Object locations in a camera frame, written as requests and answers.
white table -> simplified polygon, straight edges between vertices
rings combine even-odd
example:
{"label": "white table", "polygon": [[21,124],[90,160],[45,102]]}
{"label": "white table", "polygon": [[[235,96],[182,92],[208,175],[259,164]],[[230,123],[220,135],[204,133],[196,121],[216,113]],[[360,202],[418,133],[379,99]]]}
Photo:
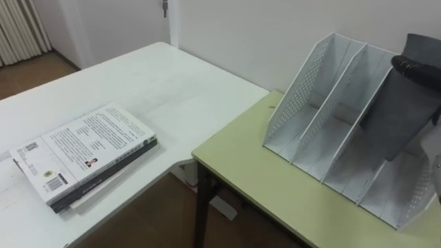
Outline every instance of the white table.
{"label": "white table", "polygon": [[149,125],[161,148],[82,214],[56,215],[11,158],[0,162],[0,247],[78,242],[267,91],[165,43],[156,43],[0,101],[0,154],[110,101]]}

door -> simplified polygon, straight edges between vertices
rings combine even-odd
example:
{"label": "door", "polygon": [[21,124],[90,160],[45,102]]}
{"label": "door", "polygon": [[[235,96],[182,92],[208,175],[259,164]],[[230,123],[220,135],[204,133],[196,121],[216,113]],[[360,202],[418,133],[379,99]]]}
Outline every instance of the door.
{"label": "door", "polygon": [[170,43],[162,0],[73,0],[91,65],[147,45]]}

tiled floor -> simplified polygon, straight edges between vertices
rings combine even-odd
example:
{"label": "tiled floor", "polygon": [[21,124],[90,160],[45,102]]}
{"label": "tiled floor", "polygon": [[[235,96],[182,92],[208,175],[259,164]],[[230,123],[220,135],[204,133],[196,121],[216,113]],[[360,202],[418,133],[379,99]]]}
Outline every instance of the tiled floor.
{"label": "tiled floor", "polygon": [[[0,68],[0,99],[73,72],[75,69],[53,53]],[[215,209],[209,210],[206,248],[298,247],[253,209],[242,209],[237,197],[229,192],[221,196],[238,210],[238,215],[230,221]],[[195,204],[196,194],[168,174],[78,247],[190,248]]]}

green table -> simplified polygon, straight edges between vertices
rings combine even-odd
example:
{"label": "green table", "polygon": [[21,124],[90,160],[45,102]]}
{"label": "green table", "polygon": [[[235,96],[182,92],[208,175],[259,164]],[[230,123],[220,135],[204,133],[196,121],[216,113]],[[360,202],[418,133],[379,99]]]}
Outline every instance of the green table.
{"label": "green table", "polygon": [[344,196],[262,147],[282,98],[271,92],[193,151],[198,161],[195,246],[203,246],[209,200],[222,185],[312,247],[441,247],[436,201],[398,232]]}

stack of books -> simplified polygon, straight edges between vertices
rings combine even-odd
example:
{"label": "stack of books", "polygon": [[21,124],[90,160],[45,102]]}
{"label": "stack of books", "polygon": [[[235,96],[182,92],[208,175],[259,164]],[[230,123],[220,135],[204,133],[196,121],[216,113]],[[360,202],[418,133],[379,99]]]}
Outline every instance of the stack of books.
{"label": "stack of books", "polygon": [[157,145],[148,126],[110,103],[10,153],[43,201],[59,213]]}

